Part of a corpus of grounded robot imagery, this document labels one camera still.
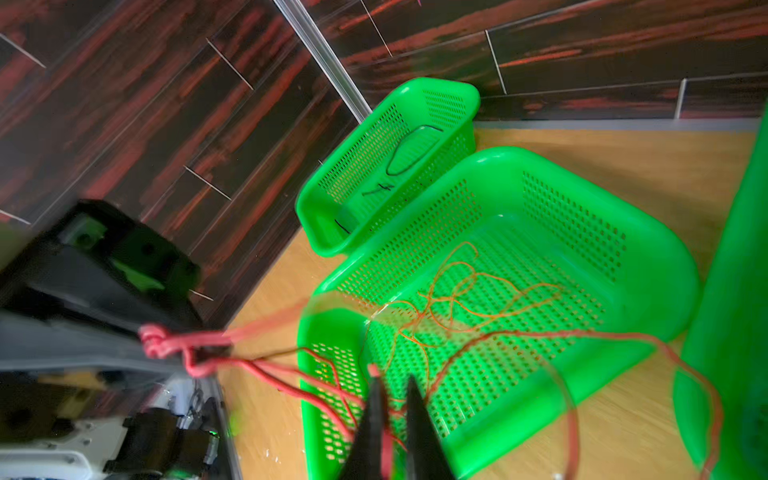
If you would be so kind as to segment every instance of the green basket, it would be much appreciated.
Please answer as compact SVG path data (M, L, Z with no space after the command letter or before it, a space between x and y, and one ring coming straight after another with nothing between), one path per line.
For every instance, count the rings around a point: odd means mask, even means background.
M664 225L537 154L499 147L466 158L435 182L331 274L316 295L338 292L371 306L410 300L422 308L419 292L429 289L441 263L464 241L478 248L479 257L461 247L453 257L457 261L520 287L549 282L563 289L559 300L500 319L484 332L582 328L645 332L669 340L687 324L699 293L690 254ZM450 270L435 295L447 295L464 275ZM538 301L540 294L530 292L529 301ZM462 298L491 312L500 310L509 294L478 283ZM393 308L392 314L407 316L409 310ZM460 320L478 323L470 316ZM386 362L396 332L394 326L374 322L359 358L366 321L344 308L309 307L298 336L300 346L333 358L342 370L343 388L362 396L369 380L365 365ZM436 341L428 330L419 335L424 342ZM596 339L496 338L462 356L428 406L461 478L520 445L564 411L564 400L539 368L539 357L560 370L580 402L652 352L640 343ZM449 343L429 349L433 376L458 348L459 343ZM299 357L299 365L333 382L329 368L308 355ZM411 373L423 390L422 351L400 342L385 376L395 397L403 398ZM335 396L318 393L343 412ZM303 418L310 478L334 478L349 446L328 418L306 403ZM403 422L395 422L394 429L402 435Z
M296 212L322 257L350 253L475 151L475 87L417 78L384 99L307 181Z
M725 419L712 479L768 478L768 121L733 201L683 358L717 387ZM685 446L702 465L709 400L679 375L675 416Z

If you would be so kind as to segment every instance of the dark wood wall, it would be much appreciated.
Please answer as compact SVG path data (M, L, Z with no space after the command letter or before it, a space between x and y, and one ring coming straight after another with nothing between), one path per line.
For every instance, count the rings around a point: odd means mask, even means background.
M0 221L108 200L203 267L215 326L357 125L271 0L6 0L0 33Z
M303 0L371 105L474 84L478 119L757 117L765 0Z

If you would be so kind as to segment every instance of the large green basket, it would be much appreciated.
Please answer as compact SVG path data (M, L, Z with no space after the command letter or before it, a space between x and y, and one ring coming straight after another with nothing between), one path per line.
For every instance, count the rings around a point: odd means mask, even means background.
M712 479L768 478L768 121L733 200L683 359L723 398L721 456ZM680 434L694 462L707 453L706 394L678 375L674 393Z
M307 181L296 212L320 256L350 253L475 151L475 87L417 78L401 85Z
M440 264L465 241L478 248L478 257L465 246L456 250L454 260L521 288L540 282L562 288L558 300L500 319L483 327L484 332L596 329L669 340L685 327L697 300L694 262L664 225L537 154L513 147L478 152L443 175L356 250L316 295L338 292L372 306L409 300L423 307L419 292L429 290ZM435 296L447 295L465 274L448 271ZM462 298L478 310L499 311L510 297L501 290L478 282ZM533 290L527 301L544 296ZM412 315L401 307L392 307L393 317ZM478 323L471 316L460 320ZM365 365L386 363L396 333L395 326L374 322L363 348L366 321L346 308L310 307L298 337L300 346L333 358L342 370L343 388L362 396L369 380ZM437 343L436 338L431 330L419 334L427 343ZM433 376L461 340L429 349ZM651 351L644 344L597 339L497 337L454 364L428 411L455 473L465 478L564 410L552 378L539 368L543 359L560 370L580 402ZM299 357L299 365L333 382L330 370L308 355ZM404 397L411 373L423 389L422 351L402 341L385 376L392 395ZM334 396L318 393L343 411ZM303 418L310 477L334 478L349 446L319 410L304 404ZM394 428L403 434L402 422Z

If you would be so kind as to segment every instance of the table surface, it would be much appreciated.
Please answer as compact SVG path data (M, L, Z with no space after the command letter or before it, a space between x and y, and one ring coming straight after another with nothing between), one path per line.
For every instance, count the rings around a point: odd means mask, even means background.
M478 149L525 147L664 222L704 275L754 143L754 134L712 132L477 130ZM324 259L300 231L231 326L306 299L343 261ZM236 346L255 356L295 345L298 318ZM679 350L681 339L674 342ZM674 368L653 355L579 406L579 478L696 478L674 421ZM219 373L233 416L243 478L306 478L300 403L239 370ZM561 420L479 472L478 480L552 478L564 466Z

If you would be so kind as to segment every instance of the wooden table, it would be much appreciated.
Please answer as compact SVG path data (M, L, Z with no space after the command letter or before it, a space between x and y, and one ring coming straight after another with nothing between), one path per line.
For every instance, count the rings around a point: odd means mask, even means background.
M688 245L702 275L755 139L754 134L712 132L522 130L478 130L476 137L478 149L515 145L533 150L655 216ZM232 326L307 298L342 260L318 257L299 232ZM253 356L295 345L297 320L241 343L235 354ZM696 477L674 420L673 374L674 368L654 355L579 407L579 478ZM238 370L223 371L219 378L237 425L243 477L305 478L300 403ZM558 421L474 478L552 478L562 472L564 441Z

